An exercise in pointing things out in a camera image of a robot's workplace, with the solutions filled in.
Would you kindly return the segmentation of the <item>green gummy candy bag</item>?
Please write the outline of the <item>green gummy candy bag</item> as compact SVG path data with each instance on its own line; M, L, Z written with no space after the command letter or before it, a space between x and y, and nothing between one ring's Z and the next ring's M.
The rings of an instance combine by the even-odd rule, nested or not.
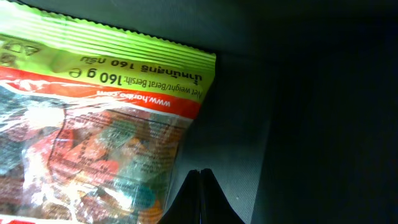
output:
M158 223L216 55L1 2L1 222Z

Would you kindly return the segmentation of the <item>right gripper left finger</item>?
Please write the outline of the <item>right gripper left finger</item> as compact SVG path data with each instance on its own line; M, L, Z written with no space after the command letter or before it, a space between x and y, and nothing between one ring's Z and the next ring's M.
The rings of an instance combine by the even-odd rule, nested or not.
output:
M158 224L200 223L199 178L197 170L187 174L173 203Z

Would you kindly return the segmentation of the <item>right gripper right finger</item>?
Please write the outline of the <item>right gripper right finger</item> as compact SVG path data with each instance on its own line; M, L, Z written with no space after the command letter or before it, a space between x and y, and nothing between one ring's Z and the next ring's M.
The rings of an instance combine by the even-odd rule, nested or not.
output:
M201 224L244 224L211 169L200 171Z

